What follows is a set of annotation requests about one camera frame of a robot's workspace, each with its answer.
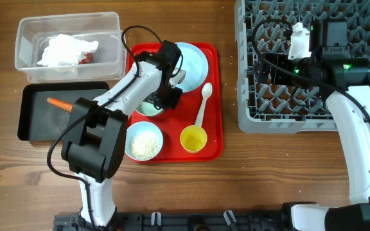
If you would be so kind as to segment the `green bowl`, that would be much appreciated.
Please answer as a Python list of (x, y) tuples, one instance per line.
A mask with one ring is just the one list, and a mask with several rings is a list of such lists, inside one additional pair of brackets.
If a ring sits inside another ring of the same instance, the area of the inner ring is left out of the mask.
[(153, 104), (148, 103), (148, 102), (142, 102), (137, 108), (136, 108), (137, 113), (141, 114), (142, 116), (147, 116), (147, 117), (153, 117), (153, 116), (158, 116), (161, 114), (164, 110), (161, 109), (156, 109)]

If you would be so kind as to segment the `light blue plate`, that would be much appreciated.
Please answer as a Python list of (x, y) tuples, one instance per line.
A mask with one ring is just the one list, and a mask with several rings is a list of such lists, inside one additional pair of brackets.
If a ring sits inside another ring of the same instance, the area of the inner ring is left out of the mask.
[(183, 93), (191, 92), (206, 80), (209, 70), (208, 61), (197, 46), (185, 42), (176, 42), (176, 44), (184, 58), (181, 69), (186, 72), (185, 79), (177, 86), (182, 89)]

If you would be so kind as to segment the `light blue rice bowl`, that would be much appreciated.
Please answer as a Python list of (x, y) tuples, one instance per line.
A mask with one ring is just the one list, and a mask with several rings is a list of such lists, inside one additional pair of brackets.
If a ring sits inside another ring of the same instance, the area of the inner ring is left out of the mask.
[(163, 141), (163, 134), (156, 125), (140, 121), (127, 129), (125, 153), (133, 160), (148, 161), (160, 153)]

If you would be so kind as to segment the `yellow cup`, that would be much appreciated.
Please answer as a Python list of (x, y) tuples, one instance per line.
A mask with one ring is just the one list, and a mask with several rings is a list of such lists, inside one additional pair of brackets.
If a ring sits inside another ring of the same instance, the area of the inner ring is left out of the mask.
[(197, 153), (207, 144), (207, 133), (201, 126), (187, 126), (181, 132), (180, 143), (188, 153)]

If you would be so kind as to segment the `white rice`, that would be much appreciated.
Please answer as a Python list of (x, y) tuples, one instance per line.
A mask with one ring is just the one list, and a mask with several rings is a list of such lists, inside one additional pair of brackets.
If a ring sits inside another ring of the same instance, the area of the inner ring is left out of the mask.
[(153, 131), (143, 131), (130, 142), (130, 151), (139, 160), (150, 159), (159, 153), (160, 142)]

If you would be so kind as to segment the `red wrapper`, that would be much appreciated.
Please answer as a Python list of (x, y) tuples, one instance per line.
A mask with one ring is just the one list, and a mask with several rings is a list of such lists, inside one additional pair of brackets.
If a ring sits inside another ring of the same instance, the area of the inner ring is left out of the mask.
[(90, 64), (93, 63), (93, 54), (87, 53), (82, 55), (82, 59), (79, 61), (79, 64)]

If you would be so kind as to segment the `orange carrot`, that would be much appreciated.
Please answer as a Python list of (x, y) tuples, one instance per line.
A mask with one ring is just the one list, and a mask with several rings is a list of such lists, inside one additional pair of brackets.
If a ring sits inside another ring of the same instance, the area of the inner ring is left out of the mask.
[(55, 107), (65, 110), (66, 112), (71, 112), (73, 109), (73, 104), (65, 102), (65, 101), (61, 101), (59, 99), (48, 98), (47, 102)]

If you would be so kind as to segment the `white napkin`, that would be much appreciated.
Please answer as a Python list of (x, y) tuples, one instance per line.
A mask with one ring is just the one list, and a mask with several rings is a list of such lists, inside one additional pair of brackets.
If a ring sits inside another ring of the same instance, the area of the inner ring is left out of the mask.
[(98, 41), (89, 42), (70, 35), (59, 34), (49, 40), (48, 47), (44, 49), (37, 65), (44, 67), (78, 65), (82, 55), (95, 53), (98, 46)]

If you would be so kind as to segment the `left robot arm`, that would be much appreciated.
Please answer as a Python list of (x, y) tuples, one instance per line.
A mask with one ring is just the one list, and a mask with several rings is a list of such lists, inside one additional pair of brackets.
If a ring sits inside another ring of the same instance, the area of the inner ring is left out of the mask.
[(63, 140), (62, 159), (78, 180), (83, 207), (77, 230), (112, 230), (118, 227), (111, 178), (125, 154), (128, 119), (146, 99), (157, 108), (175, 108), (182, 95), (176, 85), (185, 77), (177, 67), (182, 58), (178, 45), (161, 42), (157, 52), (134, 56), (131, 70), (111, 90), (94, 100), (79, 98), (73, 104)]

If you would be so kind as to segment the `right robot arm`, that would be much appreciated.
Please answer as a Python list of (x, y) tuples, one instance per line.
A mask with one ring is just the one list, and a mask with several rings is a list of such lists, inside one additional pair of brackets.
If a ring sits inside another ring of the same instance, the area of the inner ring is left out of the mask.
[(290, 54), (259, 53), (257, 72), (274, 71), (285, 85), (318, 87), (340, 135), (349, 178), (350, 204), (324, 207), (312, 202), (283, 205), (287, 230), (370, 230), (370, 60), (353, 58), (345, 19), (313, 21), (308, 38), (288, 25)]

